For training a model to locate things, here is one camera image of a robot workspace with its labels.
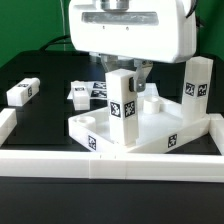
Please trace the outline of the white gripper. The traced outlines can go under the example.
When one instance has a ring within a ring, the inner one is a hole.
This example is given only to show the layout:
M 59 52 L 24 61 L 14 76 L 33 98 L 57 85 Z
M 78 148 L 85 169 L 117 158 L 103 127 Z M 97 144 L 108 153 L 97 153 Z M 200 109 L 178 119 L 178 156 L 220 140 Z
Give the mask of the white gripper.
M 126 2 L 124 10 L 105 10 L 102 0 L 71 0 L 70 35 L 77 50 L 105 54 L 101 63 L 106 72 L 117 69 L 116 56 L 134 58 L 129 90 L 143 92 L 152 61 L 178 63 L 194 55 L 196 16 L 191 0 Z

